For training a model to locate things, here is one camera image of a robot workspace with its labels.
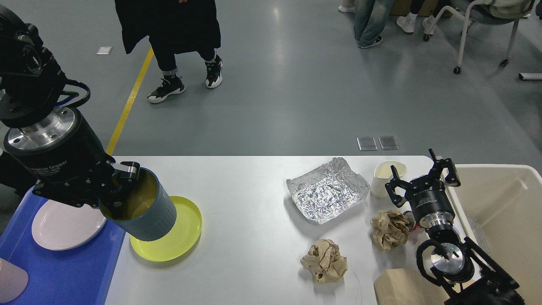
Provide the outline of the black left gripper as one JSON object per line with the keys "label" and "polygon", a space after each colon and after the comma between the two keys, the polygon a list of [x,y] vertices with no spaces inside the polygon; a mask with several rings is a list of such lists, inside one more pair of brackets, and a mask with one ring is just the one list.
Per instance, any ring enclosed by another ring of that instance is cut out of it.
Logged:
{"label": "black left gripper", "polygon": [[74,207],[121,210],[141,168],[113,162],[81,112],[63,106],[38,127],[9,129],[4,148],[39,180],[35,195]]}

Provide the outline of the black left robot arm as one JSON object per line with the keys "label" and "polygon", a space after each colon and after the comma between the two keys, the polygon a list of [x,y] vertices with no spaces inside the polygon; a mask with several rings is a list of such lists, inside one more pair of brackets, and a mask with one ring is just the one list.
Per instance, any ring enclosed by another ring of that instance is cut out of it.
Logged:
{"label": "black left robot arm", "polygon": [[111,218],[138,181],[136,162],[117,164],[79,106],[86,84],[68,79],[35,25],[1,6],[1,122],[6,151],[37,178],[33,193],[74,207],[87,204]]}

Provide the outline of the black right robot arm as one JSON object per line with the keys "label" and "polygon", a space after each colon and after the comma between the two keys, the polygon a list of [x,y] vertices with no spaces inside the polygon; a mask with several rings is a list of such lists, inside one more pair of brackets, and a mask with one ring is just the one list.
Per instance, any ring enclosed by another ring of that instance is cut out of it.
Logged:
{"label": "black right robot arm", "polygon": [[446,305],[523,305],[519,284],[471,238],[461,239],[453,228],[455,212],[445,188],[461,185],[454,162],[437,159],[429,150],[428,174],[403,181],[394,165],[385,189],[396,207],[409,203],[415,223],[428,240],[416,251],[420,274],[447,293]]}

